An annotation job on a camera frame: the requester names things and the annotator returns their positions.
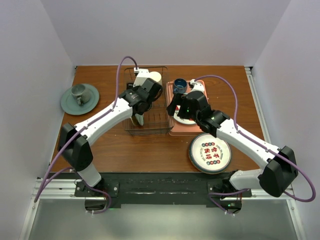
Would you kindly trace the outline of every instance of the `white wall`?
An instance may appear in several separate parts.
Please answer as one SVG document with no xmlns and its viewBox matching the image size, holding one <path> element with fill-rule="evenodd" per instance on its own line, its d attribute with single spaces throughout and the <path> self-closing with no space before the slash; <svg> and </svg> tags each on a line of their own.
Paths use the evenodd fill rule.
<svg viewBox="0 0 320 240">
<path fill-rule="evenodd" d="M 41 0 L 75 65 L 253 66 L 290 0 Z"/>
<path fill-rule="evenodd" d="M 0 8 L 0 239 L 19 238 L 53 154 L 72 63 L 40 0 Z"/>
<path fill-rule="evenodd" d="M 320 1 L 292 0 L 253 67 L 271 140 L 295 151 L 297 163 L 320 193 Z M 298 197 L 311 190 L 293 182 Z M 320 198 L 298 203 L 308 239 L 319 239 Z"/>
</svg>

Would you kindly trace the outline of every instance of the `wooden table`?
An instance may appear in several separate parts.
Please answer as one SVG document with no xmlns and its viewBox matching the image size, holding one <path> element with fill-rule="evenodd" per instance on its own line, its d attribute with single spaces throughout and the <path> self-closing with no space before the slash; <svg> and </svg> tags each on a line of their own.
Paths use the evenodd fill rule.
<svg viewBox="0 0 320 240">
<path fill-rule="evenodd" d="M 125 89 L 121 69 L 119 89 Z M 115 99 L 116 66 L 79 66 L 73 84 L 87 83 L 100 93 L 98 105 L 91 112 L 73 116 L 64 114 L 62 125 L 75 125 L 93 116 Z M 259 138 L 263 138 L 257 111 L 243 66 L 168 66 L 170 79 L 191 80 L 199 76 L 215 74 L 227 79 L 238 97 L 237 123 Z M 219 79 L 206 78 L 205 87 L 209 104 L 233 118 L 235 99 L 229 87 Z M 119 123 L 91 147 L 93 162 L 99 172 L 198 172 L 188 157 L 188 147 L 194 136 L 170 136 L 169 134 L 131 136 Z M 258 166 L 246 155 L 231 146 L 232 160 L 227 172 L 253 170 Z M 53 172 L 69 164 L 58 159 Z"/>
</svg>

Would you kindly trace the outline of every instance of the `dark blue cup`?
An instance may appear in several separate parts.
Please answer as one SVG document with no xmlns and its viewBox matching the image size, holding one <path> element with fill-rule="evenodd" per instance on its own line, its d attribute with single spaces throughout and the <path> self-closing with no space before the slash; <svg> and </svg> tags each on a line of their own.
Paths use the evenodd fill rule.
<svg viewBox="0 0 320 240">
<path fill-rule="evenodd" d="M 173 93 L 184 94 L 187 91 L 188 83 L 182 78 L 178 78 L 173 82 Z"/>
</svg>

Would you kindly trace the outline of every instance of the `dish rack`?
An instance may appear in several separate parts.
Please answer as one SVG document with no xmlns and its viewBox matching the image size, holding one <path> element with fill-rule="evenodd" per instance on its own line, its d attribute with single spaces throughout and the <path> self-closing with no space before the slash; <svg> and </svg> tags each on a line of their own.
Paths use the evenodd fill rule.
<svg viewBox="0 0 320 240">
<path fill-rule="evenodd" d="M 152 135 L 152 134 L 167 134 L 174 127 L 174 120 L 167 113 L 166 87 L 169 82 L 169 72 L 166 66 L 141 66 L 141 69 L 148 69 L 149 72 L 158 72 L 162 77 L 163 92 L 159 99 L 152 103 L 149 111 L 143 114 L 143 126 L 134 126 L 131 119 L 126 119 L 122 122 L 125 131 L 133 136 L 136 135 Z M 133 84 L 136 75 L 133 67 L 128 67 L 124 70 L 124 87 L 127 84 Z"/>
</svg>

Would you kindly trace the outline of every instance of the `pink tray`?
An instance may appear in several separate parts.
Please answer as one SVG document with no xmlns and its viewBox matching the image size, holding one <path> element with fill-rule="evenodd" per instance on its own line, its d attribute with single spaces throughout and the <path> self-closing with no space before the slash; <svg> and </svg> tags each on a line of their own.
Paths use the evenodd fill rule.
<svg viewBox="0 0 320 240">
<path fill-rule="evenodd" d="M 204 95 L 208 98 L 207 92 L 206 92 L 206 86 L 204 81 L 198 80 L 197 82 L 200 82 L 204 86 Z M 172 101 L 172 98 L 174 97 L 173 94 L 173 81 L 167 82 L 166 83 L 166 88 L 165 88 L 165 99 L 167 104 L 169 105 Z M 189 87 L 189 84 L 187 86 L 186 93 L 189 93 L 191 91 L 191 88 Z M 203 133 L 198 127 L 198 125 L 185 125 L 182 124 L 178 121 L 176 121 L 172 116 L 169 116 L 169 118 L 172 118 L 174 121 L 174 126 L 173 128 L 169 131 L 169 134 L 171 136 L 196 136 L 200 133 Z"/>
</svg>

